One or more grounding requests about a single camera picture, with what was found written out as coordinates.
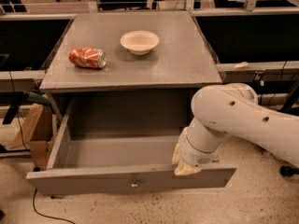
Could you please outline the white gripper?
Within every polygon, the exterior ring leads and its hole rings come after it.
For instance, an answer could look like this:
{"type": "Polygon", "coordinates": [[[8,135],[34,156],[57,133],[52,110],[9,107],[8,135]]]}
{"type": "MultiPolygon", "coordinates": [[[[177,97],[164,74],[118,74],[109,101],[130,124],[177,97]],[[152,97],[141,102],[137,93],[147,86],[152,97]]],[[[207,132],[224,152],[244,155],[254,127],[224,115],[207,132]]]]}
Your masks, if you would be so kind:
{"type": "Polygon", "coordinates": [[[172,156],[172,164],[177,165],[174,174],[177,176],[194,175],[202,169],[196,165],[204,165],[219,160],[218,152],[204,153],[192,147],[187,139],[178,142],[172,156]]]}

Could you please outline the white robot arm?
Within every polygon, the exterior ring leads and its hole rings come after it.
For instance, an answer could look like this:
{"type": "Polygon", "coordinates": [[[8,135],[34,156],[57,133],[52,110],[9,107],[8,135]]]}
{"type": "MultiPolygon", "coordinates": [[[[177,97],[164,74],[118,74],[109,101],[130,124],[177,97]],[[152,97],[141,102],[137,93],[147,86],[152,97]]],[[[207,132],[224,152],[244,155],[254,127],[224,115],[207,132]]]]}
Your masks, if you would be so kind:
{"type": "Polygon", "coordinates": [[[193,175],[217,159],[219,145],[236,136],[286,161],[284,176],[299,174],[299,117],[258,105],[242,83],[200,89],[191,102],[193,119],[179,136],[172,158],[176,175],[193,175]]]}

